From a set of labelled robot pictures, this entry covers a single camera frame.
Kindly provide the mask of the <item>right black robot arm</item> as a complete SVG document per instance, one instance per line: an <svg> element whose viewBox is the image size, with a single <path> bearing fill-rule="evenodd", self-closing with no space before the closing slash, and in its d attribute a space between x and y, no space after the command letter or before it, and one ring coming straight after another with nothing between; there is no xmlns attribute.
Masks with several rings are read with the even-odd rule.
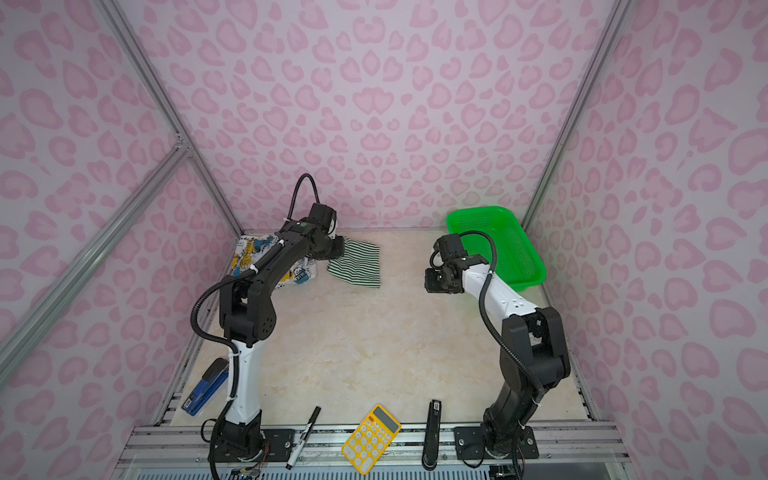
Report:
<svg viewBox="0 0 768 480"><path fill-rule="evenodd" d="M570 376L563 321L553 307L540 307L497 276L492 237L473 230L439 237L425 270L425 290L470 294L483 325L500 348L504 383L477 427L454 430L457 458L478 468L490 458L510 459L522 473L525 449L535 445L528 422L545 395Z"/></svg>

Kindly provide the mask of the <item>green plastic basket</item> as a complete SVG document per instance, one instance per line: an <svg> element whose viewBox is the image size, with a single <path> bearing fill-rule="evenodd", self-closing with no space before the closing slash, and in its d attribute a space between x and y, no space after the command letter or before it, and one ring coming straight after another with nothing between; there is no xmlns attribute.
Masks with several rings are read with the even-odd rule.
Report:
<svg viewBox="0 0 768 480"><path fill-rule="evenodd" d="M456 210L446 217L449 233L481 231L488 234L497 249L496 275L520 292L541 285L547 270L516 216L501 206Z"/></svg>

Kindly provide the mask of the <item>blue stapler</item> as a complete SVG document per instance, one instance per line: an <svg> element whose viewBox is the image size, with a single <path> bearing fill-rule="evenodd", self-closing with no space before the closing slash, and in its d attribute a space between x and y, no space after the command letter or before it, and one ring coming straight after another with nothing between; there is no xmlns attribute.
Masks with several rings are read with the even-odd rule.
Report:
<svg viewBox="0 0 768 480"><path fill-rule="evenodd" d="M195 416L211 397L228 380L229 362L226 358L216 358L205 370L191 393L182 403L182 410Z"/></svg>

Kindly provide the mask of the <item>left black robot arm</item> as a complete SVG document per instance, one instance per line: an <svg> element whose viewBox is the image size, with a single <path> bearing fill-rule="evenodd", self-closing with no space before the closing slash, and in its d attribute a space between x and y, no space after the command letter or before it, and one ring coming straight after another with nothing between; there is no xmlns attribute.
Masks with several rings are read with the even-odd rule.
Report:
<svg viewBox="0 0 768 480"><path fill-rule="evenodd" d="M267 459L258 387L263 348L277 324L272 294L298 261L343 256L344 239L336 226L337 213L320 202L315 179L300 175L276 242L240 274L206 289L192 307L195 335L228 349L229 392L208 440L213 476L219 462Z"/></svg>

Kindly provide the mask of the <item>yellow calculator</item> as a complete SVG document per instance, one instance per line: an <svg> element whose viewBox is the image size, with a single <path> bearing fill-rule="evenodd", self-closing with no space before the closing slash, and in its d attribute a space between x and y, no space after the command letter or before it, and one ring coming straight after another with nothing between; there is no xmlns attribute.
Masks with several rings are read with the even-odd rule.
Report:
<svg viewBox="0 0 768 480"><path fill-rule="evenodd" d="M401 430L401 424L377 404L342 444L343 457L360 475L371 472Z"/></svg>

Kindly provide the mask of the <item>black marker pen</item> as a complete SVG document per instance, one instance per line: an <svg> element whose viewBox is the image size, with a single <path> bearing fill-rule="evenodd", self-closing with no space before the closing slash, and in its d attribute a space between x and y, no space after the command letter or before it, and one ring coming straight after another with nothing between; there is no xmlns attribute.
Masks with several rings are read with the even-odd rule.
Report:
<svg viewBox="0 0 768 480"><path fill-rule="evenodd" d="M303 430L300 433L298 442L293 447L293 449L291 451L291 455L290 455L288 461L286 462L285 468L287 470L292 470L294 468L294 466L296 465L296 463L298 462L299 457L300 457L304 447L307 444L309 436L311 435L311 433L312 433L312 431L313 431L313 429L315 427L315 424L316 424L316 422L318 420L318 417L319 417L321 411L322 411L322 408L320 406L316 406L314 408L314 410L313 410L313 412L312 412L312 414L311 414L307 424L305 425L305 427L303 428Z"/></svg>

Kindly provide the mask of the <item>green white striped garment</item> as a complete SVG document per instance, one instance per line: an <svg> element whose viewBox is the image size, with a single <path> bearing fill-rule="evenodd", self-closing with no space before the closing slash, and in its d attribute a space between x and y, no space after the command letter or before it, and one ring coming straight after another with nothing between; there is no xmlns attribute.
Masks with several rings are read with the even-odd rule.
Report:
<svg viewBox="0 0 768 480"><path fill-rule="evenodd" d="M343 245L343 255L328 262L328 273L353 286L379 289L380 247L350 238L345 238Z"/></svg>

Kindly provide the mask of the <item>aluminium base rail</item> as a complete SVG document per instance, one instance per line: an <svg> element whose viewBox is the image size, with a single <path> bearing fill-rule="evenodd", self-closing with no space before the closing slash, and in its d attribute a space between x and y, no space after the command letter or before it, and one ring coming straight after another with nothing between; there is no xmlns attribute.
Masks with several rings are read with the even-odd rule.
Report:
<svg viewBox="0 0 768 480"><path fill-rule="evenodd" d="M266 431L265 461L221 454L208 460L198 427L140 427L120 454L117 479L632 479L628 450L610 422L539 421L509 454L491 454L480 429L444 423L437 432L407 423L388 442L363 426L317 425Z"/></svg>

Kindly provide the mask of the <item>black stapler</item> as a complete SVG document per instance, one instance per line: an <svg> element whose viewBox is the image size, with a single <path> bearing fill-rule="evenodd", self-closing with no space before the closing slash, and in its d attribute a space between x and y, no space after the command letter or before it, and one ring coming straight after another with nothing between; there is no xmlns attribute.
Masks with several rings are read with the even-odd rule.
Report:
<svg viewBox="0 0 768 480"><path fill-rule="evenodd" d="M424 430L424 440L421 464L426 471L433 471L437 467L440 445L440 423L442 402L433 399L428 407Z"/></svg>

